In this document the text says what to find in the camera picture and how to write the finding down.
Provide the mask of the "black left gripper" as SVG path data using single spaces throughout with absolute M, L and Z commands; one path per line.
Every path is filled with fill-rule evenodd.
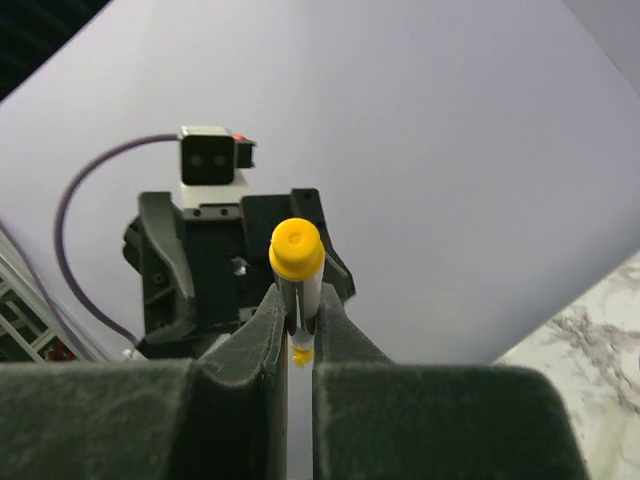
M 354 278 L 333 247 L 319 191 L 292 189 L 290 201 L 293 216 L 319 231 L 323 281 L 349 300 L 356 294 Z M 268 265 L 249 257 L 238 204 L 181 209 L 169 192 L 139 195 L 123 256 L 141 280 L 139 350 L 206 349 L 246 323 L 273 282 Z

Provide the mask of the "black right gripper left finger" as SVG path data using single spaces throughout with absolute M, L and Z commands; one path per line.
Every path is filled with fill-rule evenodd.
M 5 479 L 282 479 L 287 470 L 284 304 L 198 360 L 8 363 Z

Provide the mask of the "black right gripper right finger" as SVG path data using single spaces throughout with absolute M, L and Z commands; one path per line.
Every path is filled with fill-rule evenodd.
M 542 373 L 392 361 L 324 285 L 312 374 L 317 479 L 584 479 L 565 404 Z

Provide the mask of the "yellow marker cap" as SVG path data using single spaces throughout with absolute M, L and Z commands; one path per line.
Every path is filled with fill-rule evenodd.
M 273 230 L 269 261 L 274 272 L 289 281 L 307 280 L 324 268 L 325 249 L 317 227 L 303 218 L 289 218 Z

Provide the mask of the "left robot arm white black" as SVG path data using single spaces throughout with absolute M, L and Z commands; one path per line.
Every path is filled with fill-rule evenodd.
M 168 192 L 144 192 L 124 234 L 123 256 L 139 273 L 148 359 L 197 358 L 255 314 L 274 282 L 268 259 L 272 231 L 301 217 L 319 230 L 327 253 L 324 280 L 346 301 L 353 276 L 335 252 L 314 188 L 250 195 L 236 203 L 181 209 Z

